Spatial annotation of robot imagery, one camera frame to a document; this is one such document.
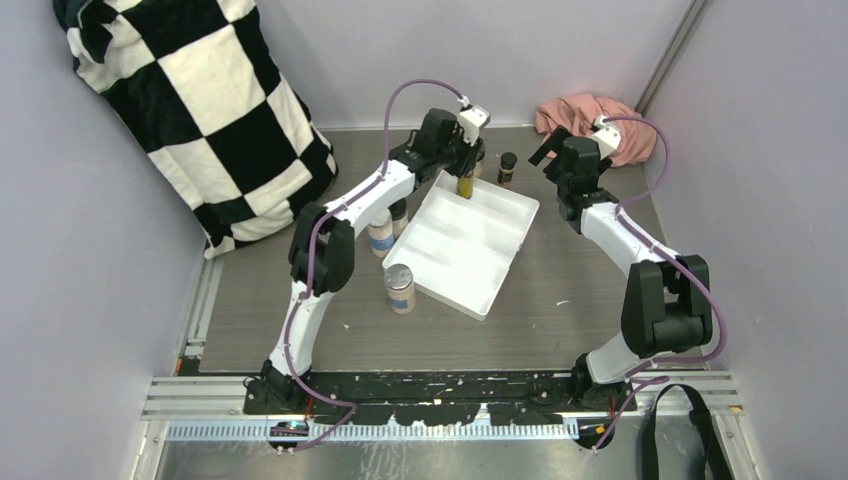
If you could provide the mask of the gold-cap yellow sauce bottle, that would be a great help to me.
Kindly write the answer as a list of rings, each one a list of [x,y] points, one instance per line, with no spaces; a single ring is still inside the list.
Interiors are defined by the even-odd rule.
[[[457,194],[464,199],[471,199],[474,192],[475,172],[470,171],[457,179]]]

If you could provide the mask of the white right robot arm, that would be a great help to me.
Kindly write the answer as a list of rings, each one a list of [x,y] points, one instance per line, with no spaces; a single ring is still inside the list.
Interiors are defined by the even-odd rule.
[[[614,126],[597,126],[590,136],[558,127],[529,159],[534,166],[550,160],[543,173],[557,187],[561,217],[627,279],[619,333],[581,355],[567,382],[574,403],[589,411],[621,392],[639,367],[705,345],[714,333],[706,261],[666,249],[600,185],[620,140]]]

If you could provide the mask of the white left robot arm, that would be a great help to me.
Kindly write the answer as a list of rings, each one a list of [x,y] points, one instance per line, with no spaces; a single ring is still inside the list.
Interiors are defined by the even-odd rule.
[[[481,131],[489,121],[489,113],[479,106],[464,107],[457,114],[433,108],[359,185],[325,205],[310,202],[302,209],[288,254],[290,303],[260,377],[268,400],[280,412],[293,414],[305,405],[307,389],[300,380],[311,368],[329,303],[354,272],[357,237],[439,172],[455,177],[473,172],[485,153]]]

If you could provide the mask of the blue-label shaker near arm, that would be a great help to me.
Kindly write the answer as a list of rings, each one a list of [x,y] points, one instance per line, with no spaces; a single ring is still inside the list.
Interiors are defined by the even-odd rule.
[[[395,243],[392,216],[389,209],[378,213],[367,226],[372,252],[379,258],[385,258]]]

